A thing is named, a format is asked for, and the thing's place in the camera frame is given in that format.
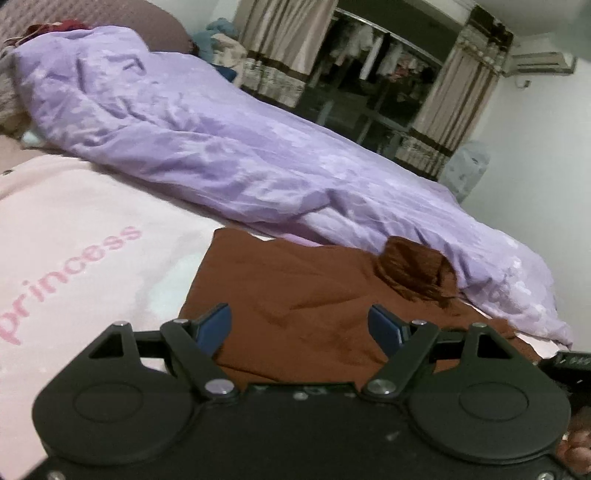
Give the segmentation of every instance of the ceiling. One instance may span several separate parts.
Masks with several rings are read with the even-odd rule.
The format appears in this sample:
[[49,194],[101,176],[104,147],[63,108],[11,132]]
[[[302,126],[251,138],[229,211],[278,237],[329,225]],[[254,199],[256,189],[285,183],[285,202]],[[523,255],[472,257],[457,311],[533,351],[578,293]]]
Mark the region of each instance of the ceiling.
[[478,0],[515,35],[552,32],[571,20],[585,0]]

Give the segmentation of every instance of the folded brown fabric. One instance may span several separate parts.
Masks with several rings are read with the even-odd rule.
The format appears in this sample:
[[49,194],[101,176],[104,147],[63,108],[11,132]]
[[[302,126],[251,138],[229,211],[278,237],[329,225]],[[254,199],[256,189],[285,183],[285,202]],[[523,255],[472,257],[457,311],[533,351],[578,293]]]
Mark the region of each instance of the folded brown fabric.
[[363,385],[386,361],[368,332],[375,303],[403,320],[443,328],[489,323],[538,359],[506,320],[486,320],[456,295],[455,273],[442,254],[404,239],[390,239],[376,257],[220,229],[179,316],[194,319],[217,303],[230,305],[232,332],[216,361],[241,387],[269,380]]

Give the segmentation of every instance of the curtain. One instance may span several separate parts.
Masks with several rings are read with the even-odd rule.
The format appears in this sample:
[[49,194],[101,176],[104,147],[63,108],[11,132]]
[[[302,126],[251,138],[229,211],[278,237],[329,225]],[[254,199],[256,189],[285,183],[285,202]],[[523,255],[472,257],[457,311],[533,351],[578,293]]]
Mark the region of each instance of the curtain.
[[240,25],[241,43],[248,50],[243,90],[269,103],[295,107],[336,4],[337,0],[243,0],[239,12],[252,5]]
[[397,162],[436,180],[467,139],[498,83],[513,34],[476,7],[396,152]]

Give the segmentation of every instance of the brown upholstered headboard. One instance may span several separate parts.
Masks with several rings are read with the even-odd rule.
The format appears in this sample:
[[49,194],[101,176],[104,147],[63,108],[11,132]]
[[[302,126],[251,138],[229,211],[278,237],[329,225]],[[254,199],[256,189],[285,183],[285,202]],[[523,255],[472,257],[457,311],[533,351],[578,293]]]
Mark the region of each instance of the brown upholstered headboard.
[[8,0],[0,8],[0,42],[22,35],[29,25],[68,18],[91,27],[133,28],[154,51],[191,51],[180,22],[146,0]]

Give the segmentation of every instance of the purple blanket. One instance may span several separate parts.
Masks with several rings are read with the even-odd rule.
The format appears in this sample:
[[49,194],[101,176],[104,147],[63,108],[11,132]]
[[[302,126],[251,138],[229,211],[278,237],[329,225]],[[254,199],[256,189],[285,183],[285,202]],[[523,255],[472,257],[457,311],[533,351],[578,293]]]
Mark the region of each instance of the purple blanket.
[[538,255],[444,187],[259,102],[198,58],[150,53],[121,27],[42,35],[15,56],[25,104],[64,150],[277,235],[372,252],[390,235],[428,245],[484,312],[571,343]]

